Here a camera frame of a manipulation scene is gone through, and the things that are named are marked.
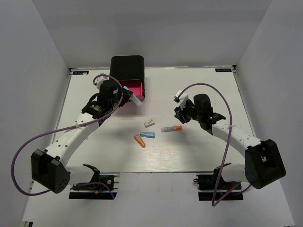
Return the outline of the blue cap highlighter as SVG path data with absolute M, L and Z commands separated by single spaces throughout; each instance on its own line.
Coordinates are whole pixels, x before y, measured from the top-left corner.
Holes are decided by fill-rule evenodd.
M 142 102 L 139 100 L 139 98 L 137 98 L 136 95 L 127 86 L 123 86 L 123 89 L 131 93 L 129 99 L 132 100 L 138 107 L 142 105 Z

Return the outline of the orange cap highlighter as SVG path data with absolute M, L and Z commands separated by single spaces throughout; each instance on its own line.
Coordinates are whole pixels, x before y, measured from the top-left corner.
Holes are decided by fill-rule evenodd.
M 172 131 L 180 131 L 182 130 L 182 126 L 168 126 L 168 127 L 162 127 L 160 129 L 161 132 L 172 132 Z

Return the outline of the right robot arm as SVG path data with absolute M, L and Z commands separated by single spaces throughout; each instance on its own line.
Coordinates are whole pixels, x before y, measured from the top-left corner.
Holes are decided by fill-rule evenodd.
M 225 164 L 222 172 L 214 176 L 218 188 L 226 188 L 231 182 L 247 182 L 261 189 L 286 175 L 277 144 L 230 125 L 223 115 L 213 111 L 208 95 L 196 95 L 191 101 L 187 94 L 178 91 L 174 100 L 180 104 L 175 108 L 175 117 L 181 123 L 197 121 L 203 130 L 229 143 L 243 156 L 244 164 Z

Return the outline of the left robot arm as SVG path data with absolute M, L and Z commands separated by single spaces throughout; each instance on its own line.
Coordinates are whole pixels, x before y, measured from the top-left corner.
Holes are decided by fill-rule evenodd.
M 68 166 L 77 148 L 110 117 L 112 111 L 122 107 L 133 92 L 114 80 L 105 80 L 83 107 L 73 128 L 44 150 L 36 149 L 31 156 L 32 179 L 54 193 L 68 185 L 83 184 L 94 189 L 100 183 L 100 171 L 92 165 Z

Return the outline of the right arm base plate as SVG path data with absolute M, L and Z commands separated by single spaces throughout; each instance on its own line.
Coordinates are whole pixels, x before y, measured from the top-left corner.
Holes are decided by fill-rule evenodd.
M 193 183 L 197 185 L 199 201 L 211 201 L 214 193 L 216 177 L 211 173 L 196 175 Z M 219 185 L 216 191 L 215 201 L 224 196 L 237 182 L 225 182 L 220 178 Z M 238 185 L 223 201 L 242 201 L 242 187 Z

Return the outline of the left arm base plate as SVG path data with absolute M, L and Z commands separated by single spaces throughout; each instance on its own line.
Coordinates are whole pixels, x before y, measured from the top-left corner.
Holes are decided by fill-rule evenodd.
M 113 200 L 118 193 L 119 177 L 119 173 L 100 173 L 92 183 L 73 184 L 69 199 Z

